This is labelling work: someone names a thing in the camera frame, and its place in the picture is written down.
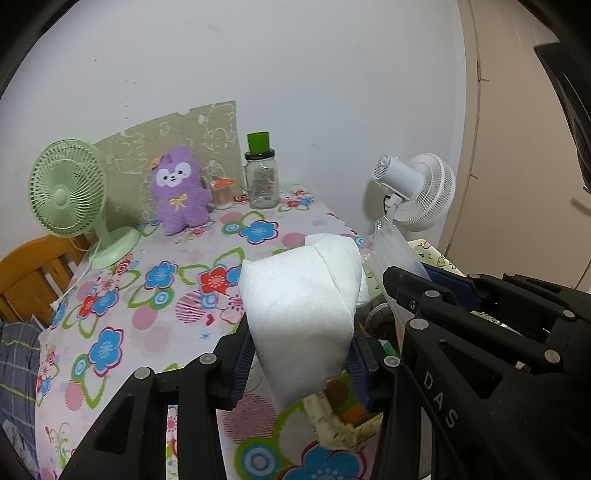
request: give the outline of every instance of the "wooden chair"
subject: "wooden chair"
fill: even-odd
[[[71,240],[78,248],[88,249],[84,235]],[[66,254],[76,265],[84,256],[70,239],[47,235],[21,245],[3,258],[0,261],[0,316],[9,322],[18,322],[30,320],[33,314],[49,325],[54,313],[51,303],[57,300],[57,294],[42,269],[65,292],[73,277]]]

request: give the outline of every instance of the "door frame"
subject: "door frame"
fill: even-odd
[[[476,21],[470,0],[457,0],[457,6],[460,11],[466,55],[466,113],[464,117],[464,136],[462,139],[460,163],[456,174],[456,195],[447,213],[441,238],[437,246],[440,252],[444,252],[444,255],[447,254],[452,243],[464,206],[470,172],[472,171],[472,164],[474,162],[480,118],[480,55],[478,36],[476,34]]]

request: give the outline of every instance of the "orange lid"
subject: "orange lid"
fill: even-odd
[[[236,180],[233,179],[216,179],[213,182],[213,188],[219,189],[221,187],[225,187],[226,185],[234,185]]]

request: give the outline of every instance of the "brown door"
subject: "brown door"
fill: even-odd
[[[556,38],[517,0],[470,3],[480,115],[447,255],[467,273],[515,272],[575,287],[591,260],[591,198],[560,102],[533,51]]]

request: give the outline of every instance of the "white wall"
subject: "white wall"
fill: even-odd
[[[223,100],[243,150],[270,130],[281,181],[368,233],[382,154],[431,151],[457,170],[464,63],[456,0],[80,0],[0,99],[0,258],[44,234],[26,185],[46,145]]]

